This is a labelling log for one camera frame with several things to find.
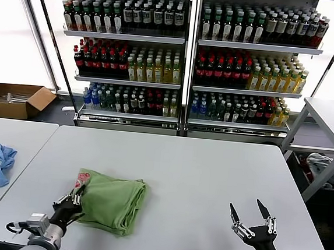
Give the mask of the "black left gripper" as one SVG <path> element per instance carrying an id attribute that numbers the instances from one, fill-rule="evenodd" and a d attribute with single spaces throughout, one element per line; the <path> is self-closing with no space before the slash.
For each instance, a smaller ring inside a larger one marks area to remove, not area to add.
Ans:
<path id="1" fill-rule="evenodd" d="M 82 205 L 80 202 L 85 188 L 86 185 L 83 184 L 80 188 L 76 189 L 72 193 L 65 194 L 57 201 L 53 202 L 52 208 L 54 209 L 54 214 L 49 220 L 50 224 L 55 224 L 56 226 L 67 228 L 67 225 L 70 220 L 73 219 L 73 216 L 81 213 L 82 211 Z"/>

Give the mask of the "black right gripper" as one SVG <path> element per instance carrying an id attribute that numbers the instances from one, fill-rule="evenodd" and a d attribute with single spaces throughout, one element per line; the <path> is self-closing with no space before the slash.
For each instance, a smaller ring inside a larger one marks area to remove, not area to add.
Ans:
<path id="1" fill-rule="evenodd" d="M 259 211 L 264 219 L 264 225 L 246 227 L 238 217 L 234 205 L 230 203 L 231 219 L 233 221 L 232 230 L 241 240 L 255 250 L 276 250 L 273 242 L 277 237 L 276 217 L 271 216 L 268 208 L 257 199 Z"/>

